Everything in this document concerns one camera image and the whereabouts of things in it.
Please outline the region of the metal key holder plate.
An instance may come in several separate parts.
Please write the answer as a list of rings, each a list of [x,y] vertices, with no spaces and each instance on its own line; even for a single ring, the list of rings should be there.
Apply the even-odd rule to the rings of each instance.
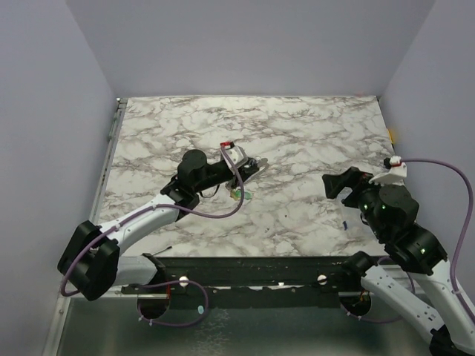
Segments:
[[[249,158],[248,161],[239,168],[240,176],[243,182],[251,180],[253,177],[257,177],[259,173],[264,172],[269,167],[267,158]]]

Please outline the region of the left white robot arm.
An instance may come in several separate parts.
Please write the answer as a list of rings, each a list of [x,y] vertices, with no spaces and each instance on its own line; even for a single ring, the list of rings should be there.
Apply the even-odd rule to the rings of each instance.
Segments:
[[[214,164],[200,150],[187,151],[177,173],[151,201],[102,225],[86,220],[76,227],[57,266],[63,276],[61,295],[81,294],[92,301],[113,286],[126,285],[159,291],[165,279],[160,261],[148,253],[124,253],[152,232],[196,214],[205,190],[221,185],[242,188],[259,170],[258,160],[230,142],[221,146],[220,161]]]

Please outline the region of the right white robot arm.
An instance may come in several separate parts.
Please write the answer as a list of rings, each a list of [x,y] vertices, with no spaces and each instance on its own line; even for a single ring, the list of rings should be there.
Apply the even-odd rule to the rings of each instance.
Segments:
[[[398,284],[363,251],[344,262],[342,284],[378,295],[428,342],[432,355],[473,355],[474,305],[457,288],[442,244],[417,224],[419,204],[400,185],[404,176],[394,168],[374,176],[351,167],[342,174],[325,174],[322,180],[329,199],[351,190],[343,205],[360,211],[389,258],[420,285],[430,303]]]

